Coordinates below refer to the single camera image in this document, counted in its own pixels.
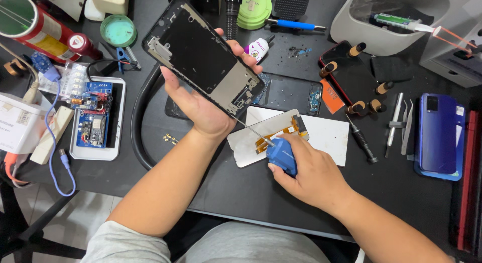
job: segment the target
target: dark red bottle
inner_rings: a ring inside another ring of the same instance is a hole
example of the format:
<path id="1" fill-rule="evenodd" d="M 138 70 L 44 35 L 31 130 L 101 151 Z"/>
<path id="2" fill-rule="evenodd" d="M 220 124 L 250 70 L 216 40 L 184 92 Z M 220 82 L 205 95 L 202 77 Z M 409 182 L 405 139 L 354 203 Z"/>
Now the dark red bottle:
<path id="1" fill-rule="evenodd" d="M 83 33 L 74 33 L 67 41 L 69 49 L 82 56 L 89 56 L 94 60 L 101 59 L 104 55 L 95 48 L 92 41 Z"/>

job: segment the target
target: gray t-shirt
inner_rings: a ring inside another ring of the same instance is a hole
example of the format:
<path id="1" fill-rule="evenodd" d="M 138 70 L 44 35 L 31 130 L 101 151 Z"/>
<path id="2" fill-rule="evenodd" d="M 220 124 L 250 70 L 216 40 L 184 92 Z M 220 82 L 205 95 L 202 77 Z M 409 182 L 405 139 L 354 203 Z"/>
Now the gray t-shirt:
<path id="1" fill-rule="evenodd" d="M 142 235 L 114 221 L 102 224 L 89 241 L 86 262 L 170 263 L 161 238 Z M 305 235 L 240 222 L 223 223 L 196 242 L 177 263 L 329 263 Z"/>

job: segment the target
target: phone back cover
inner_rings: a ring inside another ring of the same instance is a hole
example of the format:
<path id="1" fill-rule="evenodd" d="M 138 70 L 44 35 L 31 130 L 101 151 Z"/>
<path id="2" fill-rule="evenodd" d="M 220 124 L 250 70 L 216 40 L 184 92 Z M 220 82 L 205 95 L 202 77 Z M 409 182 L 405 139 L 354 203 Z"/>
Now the phone back cover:
<path id="1" fill-rule="evenodd" d="M 427 96 L 438 97 L 438 110 L 427 112 Z M 457 102 L 450 96 L 424 93 L 420 99 L 420 167 L 424 171 L 452 174 L 456 170 Z"/>

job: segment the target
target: black screwdriver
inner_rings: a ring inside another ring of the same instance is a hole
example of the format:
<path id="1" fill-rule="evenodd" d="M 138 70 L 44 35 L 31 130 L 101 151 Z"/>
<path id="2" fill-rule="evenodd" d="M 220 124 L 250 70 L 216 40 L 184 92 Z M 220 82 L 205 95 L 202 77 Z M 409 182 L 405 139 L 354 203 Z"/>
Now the black screwdriver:
<path id="1" fill-rule="evenodd" d="M 355 137 L 355 140 L 357 141 L 358 146 L 360 146 L 360 148 L 363 150 L 363 152 L 365 152 L 367 160 L 370 163 L 377 162 L 378 158 L 374 157 L 373 154 L 372 154 L 372 151 L 370 151 L 370 149 L 368 148 L 368 142 L 366 142 L 365 136 L 363 135 L 362 131 L 359 130 L 358 127 L 351 122 L 350 117 L 348 117 L 348 115 L 346 113 L 345 113 L 345 115 L 346 115 L 346 118 L 348 119 L 348 121 L 350 122 L 351 133 Z"/>

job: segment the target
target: white bottle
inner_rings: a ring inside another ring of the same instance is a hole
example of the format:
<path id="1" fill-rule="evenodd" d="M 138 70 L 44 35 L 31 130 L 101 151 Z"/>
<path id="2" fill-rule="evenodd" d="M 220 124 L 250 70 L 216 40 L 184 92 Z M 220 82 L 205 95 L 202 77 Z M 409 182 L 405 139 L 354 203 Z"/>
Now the white bottle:
<path id="1" fill-rule="evenodd" d="M 269 43 L 274 39 L 274 35 L 266 39 L 259 38 L 244 48 L 244 52 L 256 59 L 258 63 L 269 50 Z"/>

